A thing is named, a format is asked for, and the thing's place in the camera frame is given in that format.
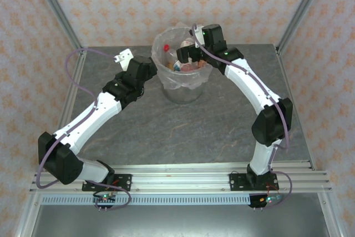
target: red wire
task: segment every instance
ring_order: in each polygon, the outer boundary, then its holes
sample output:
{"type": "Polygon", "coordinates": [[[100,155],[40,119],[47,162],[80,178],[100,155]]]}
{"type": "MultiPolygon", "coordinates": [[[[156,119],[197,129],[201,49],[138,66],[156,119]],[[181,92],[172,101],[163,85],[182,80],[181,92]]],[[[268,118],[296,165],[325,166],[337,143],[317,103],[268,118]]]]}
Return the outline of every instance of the red wire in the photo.
{"type": "Polygon", "coordinates": [[[267,196],[268,196],[268,194],[270,192],[270,185],[268,183],[266,183],[266,186],[267,186],[267,196]]]}
{"type": "Polygon", "coordinates": [[[118,183],[119,182],[119,180],[115,180],[113,183],[112,183],[112,185],[115,185],[116,186],[116,183],[118,183]]]}
{"type": "Polygon", "coordinates": [[[271,188],[274,188],[279,194],[280,194],[280,192],[278,191],[278,189],[275,187],[275,186],[273,186],[273,185],[269,185],[271,188]]]}

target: gray metal panel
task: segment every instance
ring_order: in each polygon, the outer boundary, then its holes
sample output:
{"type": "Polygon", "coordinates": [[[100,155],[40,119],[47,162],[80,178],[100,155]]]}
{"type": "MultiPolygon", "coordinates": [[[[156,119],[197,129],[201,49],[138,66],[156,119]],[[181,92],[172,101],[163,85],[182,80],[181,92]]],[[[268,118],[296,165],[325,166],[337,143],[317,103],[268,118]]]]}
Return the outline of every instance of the gray metal panel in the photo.
{"type": "Polygon", "coordinates": [[[32,237],[329,236],[317,194],[295,194],[277,208],[248,206],[41,206],[32,237]]]}
{"type": "Polygon", "coordinates": [[[300,21],[302,20],[303,16],[306,14],[308,7],[312,3],[313,0],[302,0],[300,5],[298,6],[293,18],[291,19],[285,33],[283,34],[280,43],[278,44],[279,53],[285,51],[287,43],[290,41],[292,35],[296,31],[300,21]]]}
{"type": "Polygon", "coordinates": [[[47,2],[52,8],[55,16],[57,16],[60,25],[63,27],[73,47],[82,47],[77,35],[75,34],[74,30],[72,29],[72,26],[70,25],[67,19],[67,16],[65,16],[62,8],[60,7],[58,0],[47,0],[47,2]]]}

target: patterned wallpaper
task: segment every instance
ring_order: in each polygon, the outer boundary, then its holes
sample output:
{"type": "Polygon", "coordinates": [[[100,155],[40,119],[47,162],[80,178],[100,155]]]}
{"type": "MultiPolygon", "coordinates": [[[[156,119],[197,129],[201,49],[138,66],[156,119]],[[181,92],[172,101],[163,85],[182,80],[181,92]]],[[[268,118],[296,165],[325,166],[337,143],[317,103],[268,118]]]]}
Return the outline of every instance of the patterned wallpaper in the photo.
{"type": "Polygon", "coordinates": [[[179,21],[219,23],[229,43],[277,44],[301,0],[59,1],[83,46],[134,46],[179,21]]]}
{"type": "Polygon", "coordinates": [[[355,236],[355,0],[314,0],[282,56],[317,167],[355,236]]]}
{"type": "Polygon", "coordinates": [[[73,48],[45,0],[0,0],[0,10],[0,236],[14,236],[37,139],[58,125],[68,84],[63,55],[73,48]]]}

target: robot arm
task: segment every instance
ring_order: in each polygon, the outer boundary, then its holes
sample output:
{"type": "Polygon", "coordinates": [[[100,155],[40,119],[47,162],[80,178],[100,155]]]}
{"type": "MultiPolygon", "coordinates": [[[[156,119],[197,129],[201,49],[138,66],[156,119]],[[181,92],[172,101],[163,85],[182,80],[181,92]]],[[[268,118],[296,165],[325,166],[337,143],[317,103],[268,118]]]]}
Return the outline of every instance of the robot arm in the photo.
{"type": "Polygon", "coordinates": [[[96,107],[95,103],[92,103],[67,126],[53,135],[45,132],[38,139],[38,156],[41,162],[52,144],[61,136],[65,136],[44,164],[44,168],[63,184],[69,184],[76,179],[105,184],[113,182],[114,172],[105,163],[81,159],[76,155],[107,120],[143,95],[144,83],[156,74],[156,66],[151,58],[133,57],[128,49],[117,56],[116,62],[121,62],[124,71],[104,86],[96,107]],[[91,116],[68,134],[68,130],[85,118],[93,108],[95,110],[91,116]]]}
{"type": "Polygon", "coordinates": [[[287,130],[291,128],[292,102],[272,92],[248,65],[243,54],[235,47],[228,48],[224,40],[222,29],[218,24],[205,27],[197,26],[194,34],[199,43],[212,55],[227,62],[242,67],[238,69],[226,63],[217,61],[205,53],[198,45],[182,47],[176,51],[177,58],[181,63],[187,63],[189,57],[192,62],[203,59],[217,68],[223,75],[234,82],[250,101],[257,114],[252,126],[252,133],[256,139],[254,156],[247,169],[246,179],[253,189],[265,188],[265,180],[270,176],[269,162],[274,147],[281,143],[285,133],[275,105],[270,98],[275,99],[282,110],[287,124],[287,130]],[[268,92],[268,96],[260,85],[248,74],[252,74],[268,92]]]}

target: plastic bottle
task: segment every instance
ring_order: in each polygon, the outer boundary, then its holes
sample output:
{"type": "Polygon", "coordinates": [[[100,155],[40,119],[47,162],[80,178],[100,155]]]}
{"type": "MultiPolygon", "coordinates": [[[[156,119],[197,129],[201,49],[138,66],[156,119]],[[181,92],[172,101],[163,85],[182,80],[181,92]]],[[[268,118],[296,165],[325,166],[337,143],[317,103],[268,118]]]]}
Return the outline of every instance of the plastic bottle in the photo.
{"type": "Polygon", "coordinates": [[[174,64],[178,61],[176,50],[170,48],[168,44],[164,45],[164,52],[166,53],[166,60],[168,61],[167,67],[174,70],[174,64]]]}

